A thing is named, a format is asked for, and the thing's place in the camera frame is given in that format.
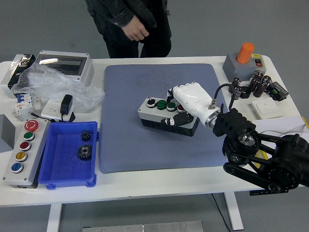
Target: table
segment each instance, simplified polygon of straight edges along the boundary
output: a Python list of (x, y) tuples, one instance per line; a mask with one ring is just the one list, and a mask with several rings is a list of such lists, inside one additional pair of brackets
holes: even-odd
[[(273, 81), (277, 81), (281, 86), (286, 88), (270, 58), (263, 56), (263, 59), (267, 68), (266, 74), (269, 75)], [(91, 85), (103, 88), (104, 70), (109, 65), (177, 63), (211, 64), (221, 85), (228, 83), (227, 77), (222, 69), (224, 60), (225, 57), (94, 59), (93, 65), (95, 74)], [(0, 63), (0, 81), (3, 79), (10, 64), (10, 61)], [(229, 105), (231, 94), (228, 92), (227, 88), (223, 88), (223, 94), (226, 104)], [(5, 114), (15, 125), (15, 136), (17, 137), (24, 123), (18, 121), (11, 113), (11, 104), (14, 103), (14, 99), (9, 99), (2, 89), (0, 89), (0, 96), (0, 114)], [(235, 101), (233, 106), (247, 117), (247, 119), (257, 120), (257, 115), (250, 106), (252, 100), (252, 96), (250, 96), (248, 99)], [(286, 100), (277, 102), (277, 105), (282, 111), (284, 117), (300, 115), (290, 95)], [(96, 109), (86, 114), (76, 113), (75, 121), (93, 120), (97, 121), (99, 124), (100, 115), (101, 106), (98, 106)], [(10, 155), (11, 152), (3, 152), (0, 154), (2, 158), (2, 162), (0, 162), (1, 175), (4, 173)], [(51, 204), (47, 231), (57, 231), (60, 221), (61, 206), (63, 203), (224, 192), (231, 216), (232, 227), (234, 230), (240, 230), (243, 229), (243, 227), (234, 191), (261, 189), (256, 185), (227, 174), (222, 167), (103, 174), (98, 168), (98, 156), (96, 156), (96, 159), (95, 173), (97, 174), (97, 184), (94, 188), (79, 186), (47, 190), (44, 185), (39, 185), (36, 189), (15, 189), (1, 181), (0, 206)]]

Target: table leg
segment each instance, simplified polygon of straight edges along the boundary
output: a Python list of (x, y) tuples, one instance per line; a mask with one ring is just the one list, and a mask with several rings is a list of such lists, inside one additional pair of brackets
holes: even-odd
[(50, 206), (47, 232), (58, 232), (60, 224), (62, 204), (56, 203)]
[(225, 192), (225, 202), (227, 205), (227, 210), (230, 215), (230, 220), (232, 224), (232, 229), (234, 231), (243, 230), (243, 225), (236, 202), (236, 197), (234, 192)]

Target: black gear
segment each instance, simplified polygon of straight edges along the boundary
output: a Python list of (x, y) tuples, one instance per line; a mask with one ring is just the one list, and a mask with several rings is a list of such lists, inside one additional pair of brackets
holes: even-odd
[(90, 140), (90, 133), (88, 131), (83, 131), (81, 134), (81, 138), (84, 142), (87, 142)]
[(81, 160), (89, 160), (92, 156), (92, 146), (91, 145), (82, 145), (77, 150), (77, 155)]

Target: orange cap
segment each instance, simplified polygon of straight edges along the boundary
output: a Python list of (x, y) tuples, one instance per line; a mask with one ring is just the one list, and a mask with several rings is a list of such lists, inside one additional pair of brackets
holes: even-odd
[(238, 63), (246, 64), (248, 63), (252, 52), (254, 50), (254, 45), (252, 43), (244, 43), (238, 53), (236, 60)]

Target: gray mat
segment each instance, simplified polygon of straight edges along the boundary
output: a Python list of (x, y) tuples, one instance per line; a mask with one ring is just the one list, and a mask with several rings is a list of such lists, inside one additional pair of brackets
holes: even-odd
[[(144, 127), (138, 115), (143, 101), (165, 98), (175, 85), (198, 82), (214, 96), (219, 83), (210, 64), (113, 65), (105, 70), (105, 98), (99, 137), (103, 173), (221, 166), (224, 136), (201, 123), (193, 137)], [(221, 92), (217, 105), (224, 103)]]

